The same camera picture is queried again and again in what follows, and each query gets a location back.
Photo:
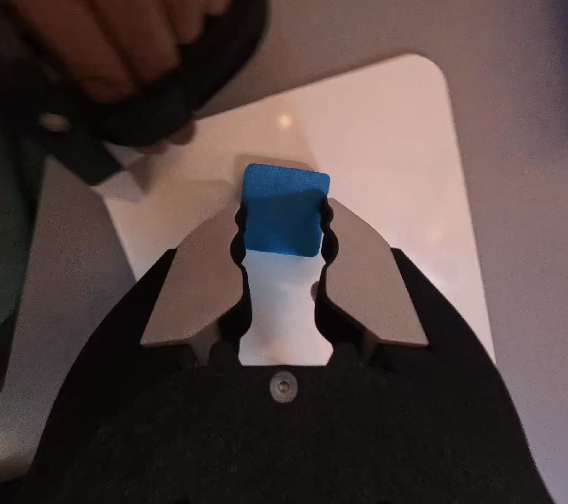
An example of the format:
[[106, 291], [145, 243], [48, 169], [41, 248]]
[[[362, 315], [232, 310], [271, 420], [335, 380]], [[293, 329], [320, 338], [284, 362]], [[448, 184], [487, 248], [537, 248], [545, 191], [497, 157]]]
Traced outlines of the white whiteboard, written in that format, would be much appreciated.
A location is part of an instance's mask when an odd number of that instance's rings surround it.
[[193, 141], [143, 158], [102, 196], [135, 279], [240, 200], [252, 162], [330, 176], [332, 198], [401, 249], [470, 325], [493, 337], [446, 78], [405, 54], [205, 117]]

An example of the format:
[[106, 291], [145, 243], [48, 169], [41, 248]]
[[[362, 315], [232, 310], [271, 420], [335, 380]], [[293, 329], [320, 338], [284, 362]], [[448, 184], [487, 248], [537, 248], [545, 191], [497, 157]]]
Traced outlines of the blue foam eraser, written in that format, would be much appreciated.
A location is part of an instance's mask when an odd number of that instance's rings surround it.
[[323, 238], [321, 207], [330, 176], [307, 169], [249, 164], [241, 203], [247, 251], [296, 257], [318, 255]]

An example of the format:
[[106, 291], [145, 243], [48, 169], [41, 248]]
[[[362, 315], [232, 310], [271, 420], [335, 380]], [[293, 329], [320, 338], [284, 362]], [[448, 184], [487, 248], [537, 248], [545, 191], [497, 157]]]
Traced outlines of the person's green sweatshirt torso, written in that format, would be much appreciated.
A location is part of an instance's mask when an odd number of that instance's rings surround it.
[[9, 365], [35, 231], [45, 153], [1, 125], [1, 387]]

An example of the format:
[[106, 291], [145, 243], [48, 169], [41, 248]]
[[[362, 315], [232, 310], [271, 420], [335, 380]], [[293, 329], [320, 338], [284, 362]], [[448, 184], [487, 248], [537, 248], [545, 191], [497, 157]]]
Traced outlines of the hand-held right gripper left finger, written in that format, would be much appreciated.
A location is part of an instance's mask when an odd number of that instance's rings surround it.
[[231, 201], [192, 230], [174, 259], [140, 339], [144, 348], [189, 345], [206, 365], [222, 339], [220, 319], [244, 294], [243, 273], [231, 255], [240, 204]]

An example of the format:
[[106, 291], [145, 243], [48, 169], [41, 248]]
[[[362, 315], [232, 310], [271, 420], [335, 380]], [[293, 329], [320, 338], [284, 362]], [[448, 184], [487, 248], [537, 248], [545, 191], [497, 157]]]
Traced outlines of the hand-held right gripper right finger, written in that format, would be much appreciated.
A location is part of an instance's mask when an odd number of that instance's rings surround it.
[[324, 266], [315, 324], [336, 349], [349, 344], [365, 365], [390, 366], [386, 347], [426, 349], [427, 335], [384, 237], [334, 198], [321, 208]]

